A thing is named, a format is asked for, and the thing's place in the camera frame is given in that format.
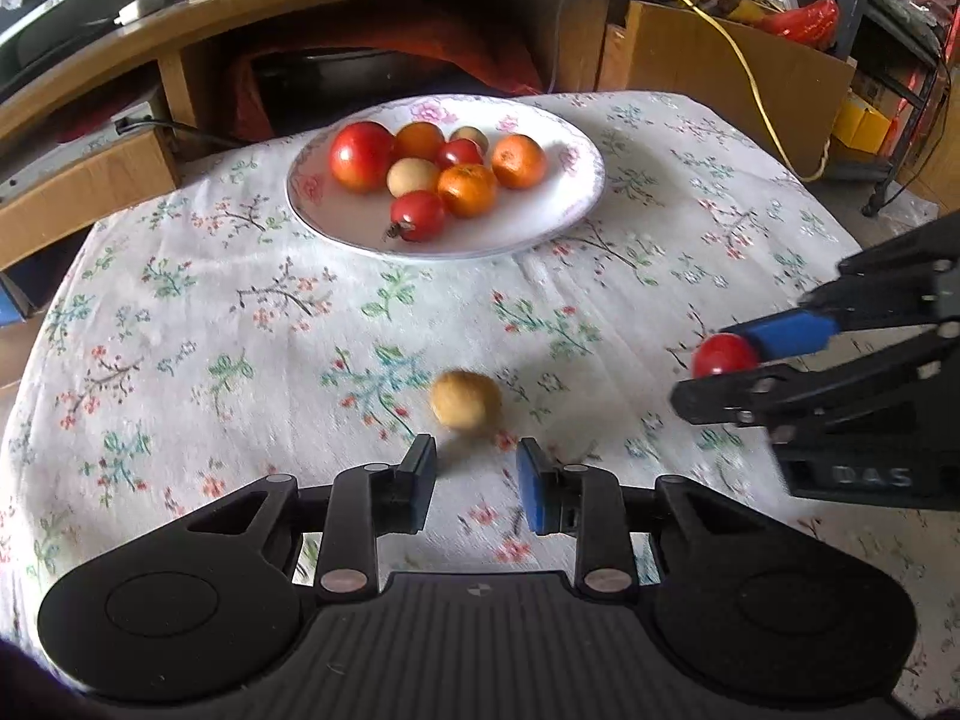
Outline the tan longan back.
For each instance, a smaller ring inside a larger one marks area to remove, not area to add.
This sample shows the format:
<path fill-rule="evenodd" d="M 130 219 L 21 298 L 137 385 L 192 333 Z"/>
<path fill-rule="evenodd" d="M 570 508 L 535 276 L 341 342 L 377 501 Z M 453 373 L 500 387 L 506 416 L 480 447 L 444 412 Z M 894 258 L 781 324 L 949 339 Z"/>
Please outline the tan longan back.
<path fill-rule="evenodd" d="M 454 142 L 454 140 L 469 140 L 469 142 L 477 146 L 478 151 L 482 154 L 487 153 L 488 147 L 490 146 L 487 135 L 485 135 L 480 128 L 471 127 L 470 125 L 464 125 L 454 130 L 454 132 L 449 135 L 449 140 L 451 140 L 451 142 Z"/>

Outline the silver media player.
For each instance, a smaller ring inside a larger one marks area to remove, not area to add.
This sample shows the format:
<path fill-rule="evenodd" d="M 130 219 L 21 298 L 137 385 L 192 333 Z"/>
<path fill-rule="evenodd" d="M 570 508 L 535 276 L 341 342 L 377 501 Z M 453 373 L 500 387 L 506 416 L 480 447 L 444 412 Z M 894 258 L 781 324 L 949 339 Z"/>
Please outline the silver media player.
<path fill-rule="evenodd" d="M 166 112 L 163 93 L 155 85 L 140 94 L 78 103 L 52 114 L 32 132 L 2 146 L 2 203 L 114 145 L 132 122 L 162 119 Z"/>

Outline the red tomato with stem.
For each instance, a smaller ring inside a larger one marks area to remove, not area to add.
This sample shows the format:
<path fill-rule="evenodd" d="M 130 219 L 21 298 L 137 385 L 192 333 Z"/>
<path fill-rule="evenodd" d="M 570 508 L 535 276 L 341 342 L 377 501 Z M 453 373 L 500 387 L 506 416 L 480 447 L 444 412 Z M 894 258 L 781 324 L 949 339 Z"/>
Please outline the red tomato with stem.
<path fill-rule="evenodd" d="M 389 239 L 427 242 L 438 238 L 446 226 L 446 208 L 436 193 L 417 190 L 398 197 L 391 205 Z"/>

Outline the brown cardboard panel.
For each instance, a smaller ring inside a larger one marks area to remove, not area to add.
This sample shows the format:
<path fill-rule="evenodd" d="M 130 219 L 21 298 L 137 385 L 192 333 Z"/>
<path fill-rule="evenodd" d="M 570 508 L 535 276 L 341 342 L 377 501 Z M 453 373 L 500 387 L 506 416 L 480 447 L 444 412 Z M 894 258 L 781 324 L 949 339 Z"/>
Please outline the brown cardboard panel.
<path fill-rule="evenodd" d="M 811 177 L 853 75 L 851 62 L 751 26 L 633 0 L 605 28 L 597 88 L 683 94 Z"/>

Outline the small red tomato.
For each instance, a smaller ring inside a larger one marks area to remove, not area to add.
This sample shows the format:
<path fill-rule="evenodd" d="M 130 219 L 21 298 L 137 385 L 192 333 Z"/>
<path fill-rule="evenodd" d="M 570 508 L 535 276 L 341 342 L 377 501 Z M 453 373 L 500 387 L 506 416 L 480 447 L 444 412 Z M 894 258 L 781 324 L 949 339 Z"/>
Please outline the small red tomato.
<path fill-rule="evenodd" d="M 695 379 L 722 376 L 732 372 L 753 371 L 760 356 L 752 343 L 736 333 L 716 333 L 705 338 L 692 358 Z"/>

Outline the tan longan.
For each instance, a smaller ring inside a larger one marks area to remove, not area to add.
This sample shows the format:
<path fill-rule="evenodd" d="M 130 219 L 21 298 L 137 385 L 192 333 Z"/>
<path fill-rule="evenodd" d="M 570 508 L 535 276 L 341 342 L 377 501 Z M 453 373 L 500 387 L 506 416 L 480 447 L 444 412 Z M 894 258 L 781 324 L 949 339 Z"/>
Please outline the tan longan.
<path fill-rule="evenodd" d="M 434 192 L 438 185 L 439 167 L 421 158 L 400 158 L 387 171 L 386 185 L 394 199 L 407 193 Z"/>
<path fill-rule="evenodd" d="M 488 147 L 490 146 L 487 135 L 485 135 L 480 128 L 471 127 L 470 125 L 464 125 L 454 130 L 454 132 L 449 135 L 449 140 L 451 140 L 451 142 L 454 142 L 454 140 L 469 140 L 469 142 L 477 146 L 478 151 L 482 154 L 487 153 Z"/>

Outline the tan longan fruit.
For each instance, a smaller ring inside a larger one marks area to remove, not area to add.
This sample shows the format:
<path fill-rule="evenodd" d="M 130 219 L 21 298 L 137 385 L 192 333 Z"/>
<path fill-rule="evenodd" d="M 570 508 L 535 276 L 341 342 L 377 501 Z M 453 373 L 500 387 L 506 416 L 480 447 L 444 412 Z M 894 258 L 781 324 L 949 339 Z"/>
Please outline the tan longan fruit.
<path fill-rule="evenodd" d="M 459 433 L 480 433 L 500 417 L 500 388 L 478 372 L 452 369 L 434 379 L 430 405 L 444 427 Z"/>

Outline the orange mandarin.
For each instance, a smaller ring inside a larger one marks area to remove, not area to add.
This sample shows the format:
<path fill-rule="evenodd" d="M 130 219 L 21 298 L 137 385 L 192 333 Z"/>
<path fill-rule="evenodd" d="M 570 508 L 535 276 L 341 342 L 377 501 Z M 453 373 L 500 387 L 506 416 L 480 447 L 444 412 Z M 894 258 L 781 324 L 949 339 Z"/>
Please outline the orange mandarin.
<path fill-rule="evenodd" d="M 434 163 L 445 144 L 446 137 L 433 122 L 410 122 L 395 134 L 394 158 L 415 158 Z"/>
<path fill-rule="evenodd" d="M 451 167 L 439 174 L 438 195 L 449 215 L 470 220 L 486 215 L 496 203 L 498 184 L 481 164 Z"/>
<path fill-rule="evenodd" d="M 547 155 L 532 138 L 514 133 L 494 145 L 491 171 L 503 187 L 527 190 L 545 179 Z"/>

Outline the tan longan centre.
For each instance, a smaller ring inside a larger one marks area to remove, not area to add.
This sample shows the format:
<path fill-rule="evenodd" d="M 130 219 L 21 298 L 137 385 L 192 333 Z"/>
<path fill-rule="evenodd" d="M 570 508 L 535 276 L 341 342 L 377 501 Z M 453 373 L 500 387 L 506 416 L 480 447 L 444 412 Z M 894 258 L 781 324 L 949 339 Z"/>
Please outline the tan longan centre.
<path fill-rule="evenodd" d="M 407 193 L 434 192 L 438 185 L 439 167 L 421 158 L 400 158 L 387 171 L 386 185 L 394 199 Z"/>

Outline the floral tablecloth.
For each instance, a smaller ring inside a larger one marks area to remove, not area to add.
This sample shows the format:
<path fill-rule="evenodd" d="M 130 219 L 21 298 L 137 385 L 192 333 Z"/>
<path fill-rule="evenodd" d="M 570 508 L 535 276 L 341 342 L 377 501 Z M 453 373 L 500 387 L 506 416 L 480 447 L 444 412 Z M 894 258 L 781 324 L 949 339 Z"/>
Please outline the floral tablecloth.
<path fill-rule="evenodd" d="M 521 514 L 529 436 L 636 486 L 690 476 L 888 572 L 919 621 L 898 697 L 957 706 L 957 517 L 794 499 L 760 433 L 670 408 L 706 335 L 786 309 L 856 239 L 693 101 L 544 109 L 597 145 L 604 195 L 502 259 L 402 265 L 327 244 L 286 204 L 295 137 L 195 164 L 176 192 L 96 224 L 3 413 L 3 637 L 36 652 L 44 593 L 90 557 L 268 473 L 322 484 L 391 463 L 421 433 L 443 471 L 425 531 L 382 541 L 386 571 L 569 567 L 571 543 Z M 449 369 L 496 383 L 488 434 L 439 431 L 428 392 Z"/>

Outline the black metal rack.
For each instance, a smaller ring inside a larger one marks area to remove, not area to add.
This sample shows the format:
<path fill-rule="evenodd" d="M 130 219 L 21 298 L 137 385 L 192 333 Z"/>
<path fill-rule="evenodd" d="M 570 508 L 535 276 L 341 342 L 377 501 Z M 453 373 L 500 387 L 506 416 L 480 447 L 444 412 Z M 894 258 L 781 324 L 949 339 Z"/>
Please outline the black metal rack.
<path fill-rule="evenodd" d="M 827 169 L 835 181 L 871 184 L 862 213 L 874 216 L 907 192 L 913 182 L 907 171 L 918 149 L 946 133 L 958 0 L 835 2 L 839 15 L 830 52 L 856 62 L 859 93 L 872 94 L 878 106 L 895 106 L 877 154 L 839 145 Z"/>

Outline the white floral plate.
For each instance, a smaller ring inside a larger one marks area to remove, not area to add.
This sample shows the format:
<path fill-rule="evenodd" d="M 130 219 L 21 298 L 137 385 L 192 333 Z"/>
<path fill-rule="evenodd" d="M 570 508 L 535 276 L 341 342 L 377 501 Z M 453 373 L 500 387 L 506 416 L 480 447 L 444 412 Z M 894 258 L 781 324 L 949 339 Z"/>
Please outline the white floral plate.
<path fill-rule="evenodd" d="M 381 104 L 319 132 L 286 198 L 323 241 L 396 262 L 514 254 L 583 221 L 604 160 L 576 125 L 511 99 Z"/>

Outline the red cherry tomato centre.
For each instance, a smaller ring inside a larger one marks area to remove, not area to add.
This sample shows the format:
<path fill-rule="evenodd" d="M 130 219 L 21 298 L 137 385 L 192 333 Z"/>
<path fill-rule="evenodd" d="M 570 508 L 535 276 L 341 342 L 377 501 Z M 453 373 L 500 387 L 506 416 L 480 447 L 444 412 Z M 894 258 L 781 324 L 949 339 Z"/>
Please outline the red cherry tomato centre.
<path fill-rule="evenodd" d="M 480 146 L 470 138 L 454 138 L 441 145 L 436 160 L 441 171 L 464 164 L 482 164 L 483 153 Z"/>

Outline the white remote control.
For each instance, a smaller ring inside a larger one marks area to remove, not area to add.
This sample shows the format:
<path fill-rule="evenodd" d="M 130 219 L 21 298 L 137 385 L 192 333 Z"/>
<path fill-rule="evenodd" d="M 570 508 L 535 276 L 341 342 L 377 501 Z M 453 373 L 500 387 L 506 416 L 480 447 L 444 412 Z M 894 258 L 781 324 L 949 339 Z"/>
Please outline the white remote control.
<path fill-rule="evenodd" d="M 166 5 L 166 0 L 132 0 L 132 2 L 128 2 L 127 5 L 119 8 L 117 16 L 114 18 L 114 25 L 132 25 L 133 21 L 139 21 L 145 16 L 153 15 L 164 5 Z"/>

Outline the orange mandarin back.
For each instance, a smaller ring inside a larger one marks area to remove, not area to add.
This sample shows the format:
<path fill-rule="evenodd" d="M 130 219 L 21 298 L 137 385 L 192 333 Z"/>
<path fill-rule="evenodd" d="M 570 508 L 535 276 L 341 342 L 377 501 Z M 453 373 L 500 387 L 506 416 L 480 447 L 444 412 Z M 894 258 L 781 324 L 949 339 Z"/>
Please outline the orange mandarin back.
<path fill-rule="evenodd" d="M 445 144 L 446 137 L 433 122 L 410 122 L 395 134 L 394 158 L 415 158 L 434 163 Z"/>

